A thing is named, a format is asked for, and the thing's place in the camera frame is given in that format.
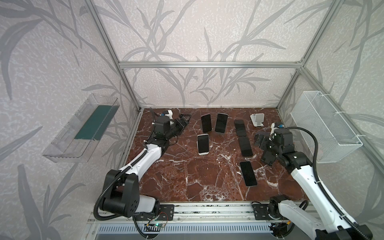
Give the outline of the white framed phone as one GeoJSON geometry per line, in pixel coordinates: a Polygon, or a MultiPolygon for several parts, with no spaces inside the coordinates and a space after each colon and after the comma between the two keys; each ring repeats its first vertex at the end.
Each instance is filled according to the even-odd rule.
{"type": "Polygon", "coordinates": [[[197,147],[199,155],[207,155],[210,150],[209,135],[202,134],[197,136],[197,147]]]}

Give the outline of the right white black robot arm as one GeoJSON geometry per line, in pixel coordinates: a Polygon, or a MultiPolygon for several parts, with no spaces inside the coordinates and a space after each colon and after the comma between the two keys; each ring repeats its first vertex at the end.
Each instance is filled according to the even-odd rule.
{"type": "Polygon", "coordinates": [[[317,172],[319,143],[314,134],[304,128],[314,141],[313,158],[297,152],[293,143],[292,127],[273,128],[271,134],[258,134],[255,144],[263,150],[262,162],[272,165],[279,161],[300,185],[316,209],[319,218],[308,214],[285,195],[270,198],[268,213],[272,218],[283,217],[297,226],[312,240],[371,240],[373,233],[366,225],[359,225],[337,202],[321,181],[317,172]]]}

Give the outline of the white phone stand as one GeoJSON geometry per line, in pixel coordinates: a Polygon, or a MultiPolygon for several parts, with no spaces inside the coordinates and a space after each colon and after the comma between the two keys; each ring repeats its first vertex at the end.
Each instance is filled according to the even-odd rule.
{"type": "Polygon", "coordinates": [[[250,118],[254,127],[264,126],[265,114],[251,114],[250,118]]]}

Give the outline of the black phone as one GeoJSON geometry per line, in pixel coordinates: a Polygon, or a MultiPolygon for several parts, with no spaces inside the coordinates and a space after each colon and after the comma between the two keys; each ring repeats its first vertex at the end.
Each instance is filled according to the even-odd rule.
{"type": "Polygon", "coordinates": [[[228,115],[223,113],[217,114],[217,120],[215,125],[215,132],[217,133],[225,133],[226,126],[228,121],[228,115]]]}
{"type": "Polygon", "coordinates": [[[239,145],[243,157],[248,158],[253,156],[252,147],[248,137],[239,137],[239,145]]]}
{"type": "Polygon", "coordinates": [[[212,130],[212,119],[210,114],[201,116],[202,131],[208,133],[212,130]]]}
{"type": "Polygon", "coordinates": [[[246,137],[247,131],[243,120],[234,120],[236,134],[238,137],[246,137]]]}
{"type": "Polygon", "coordinates": [[[240,167],[245,185],[247,187],[256,186],[258,183],[251,162],[241,162],[240,167]]]}

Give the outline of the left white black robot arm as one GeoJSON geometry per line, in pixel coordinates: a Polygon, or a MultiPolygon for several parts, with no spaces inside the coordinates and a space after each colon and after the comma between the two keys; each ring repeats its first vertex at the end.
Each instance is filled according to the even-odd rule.
{"type": "Polygon", "coordinates": [[[144,141],[143,150],[124,167],[107,173],[103,191],[94,205],[95,219],[107,221],[118,217],[134,218],[140,214],[150,217],[160,214],[159,200],[140,194],[140,180],[171,146],[170,140],[183,133],[191,117],[190,114],[180,114],[174,119],[172,111],[153,114],[153,130],[144,141]]]}

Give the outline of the black folding phone stand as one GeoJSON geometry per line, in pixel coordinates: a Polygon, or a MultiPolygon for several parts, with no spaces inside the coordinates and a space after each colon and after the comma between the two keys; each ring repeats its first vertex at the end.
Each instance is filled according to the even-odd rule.
{"type": "Polygon", "coordinates": [[[260,149],[265,149],[267,144],[270,142],[270,134],[267,132],[257,133],[254,137],[254,145],[260,149]]]}

